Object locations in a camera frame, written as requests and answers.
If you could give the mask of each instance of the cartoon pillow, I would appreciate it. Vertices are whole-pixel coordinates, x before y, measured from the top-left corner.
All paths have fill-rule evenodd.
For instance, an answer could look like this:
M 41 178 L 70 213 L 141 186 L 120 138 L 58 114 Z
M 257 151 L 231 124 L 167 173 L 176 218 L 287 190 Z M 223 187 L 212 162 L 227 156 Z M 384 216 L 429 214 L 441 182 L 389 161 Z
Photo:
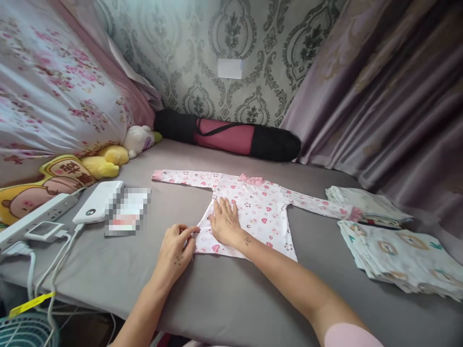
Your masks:
M 36 183 L 0 188 L 0 231 L 45 204 L 59 193 L 71 194 L 96 180 L 73 155 L 62 155 L 39 169 Z

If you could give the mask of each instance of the black and pink bag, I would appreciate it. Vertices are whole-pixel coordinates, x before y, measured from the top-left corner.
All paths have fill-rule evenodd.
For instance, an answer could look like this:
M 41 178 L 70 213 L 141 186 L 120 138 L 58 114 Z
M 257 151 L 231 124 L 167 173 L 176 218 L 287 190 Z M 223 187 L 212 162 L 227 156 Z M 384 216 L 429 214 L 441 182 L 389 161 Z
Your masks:
M 164 138 L 259 159 L 291 161 L 300 152 L 300 140 L 288 130 L 211 120 L 172 109 L 156 112 L 154 129 Z

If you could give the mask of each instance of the power bank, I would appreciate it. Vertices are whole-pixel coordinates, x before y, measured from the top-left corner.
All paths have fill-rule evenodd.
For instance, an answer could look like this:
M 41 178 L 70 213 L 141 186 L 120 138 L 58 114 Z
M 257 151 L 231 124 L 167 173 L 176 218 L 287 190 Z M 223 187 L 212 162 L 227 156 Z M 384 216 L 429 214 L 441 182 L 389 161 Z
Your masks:
M 123 181 L 100 182 L 72 222 L 75 224 L 103 222 L 113 200 L 117 198 L 123 187 Z

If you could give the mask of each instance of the bed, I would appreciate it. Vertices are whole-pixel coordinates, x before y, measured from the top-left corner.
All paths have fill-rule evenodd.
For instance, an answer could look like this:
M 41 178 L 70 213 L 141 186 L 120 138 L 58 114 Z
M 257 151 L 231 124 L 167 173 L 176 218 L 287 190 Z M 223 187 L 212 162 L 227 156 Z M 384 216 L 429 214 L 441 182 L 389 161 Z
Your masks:
M 323 198 L 331 185 L 358 187 L 349 175 L 293 163 L 272 163 L 163 140 L 123 166 L 117 179 L 150 187 L 143 230 L 134 237 L 105 239 L 104 226 L 89 225 L 57 280 L 59 298 L 127 318 L 156 265 L 165 230 L 174 223 L 196 225 L 208 206 L 207 189 L 152 182 L 155 169 L 201 170 L 263 176 L 289 189 Z M 62 218 L 72 217 L 90 195 Z M 299 262 L 317 273 L 351 305 L 388 346 L 463 345 L 463 306 L 436 295 L 405 294 L 370 281 L 355 266 L 336 220 L 288 208 Z M 35 282 L 55 257 L 60 242 L 33 244 Z M 28 261 L 7 260 L 0 274 L 25 286 Z M 159 330 L 225 346 L 318 346 L 303 318 L 245 259 L 198 254 L 174 286 Z

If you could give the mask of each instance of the pink sleeve cuff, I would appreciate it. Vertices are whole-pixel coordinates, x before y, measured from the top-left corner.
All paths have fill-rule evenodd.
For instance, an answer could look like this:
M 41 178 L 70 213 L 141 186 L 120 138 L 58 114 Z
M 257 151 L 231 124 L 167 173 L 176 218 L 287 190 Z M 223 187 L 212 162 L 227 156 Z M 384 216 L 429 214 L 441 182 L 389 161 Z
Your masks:
M 162 180 L 163 178 L 163 171 L 162 170 L 156 170 L 154 173 L 153 173 L 153 176 L 151 176 L 151 179 L 152 180 L 155 180 L 155 181 L 160 181 Z
M 328 328 L 325 347 L 384 347 L 368 331 L 348 323 L 337 323 Z
M 349 218 L 347 218 L 347 220 L 358 222 L 362 218 L 362 214 L 363 214 L 362 210 L 360 210 L 359 208 L 353 207 L 351 215 L 349 216 Z

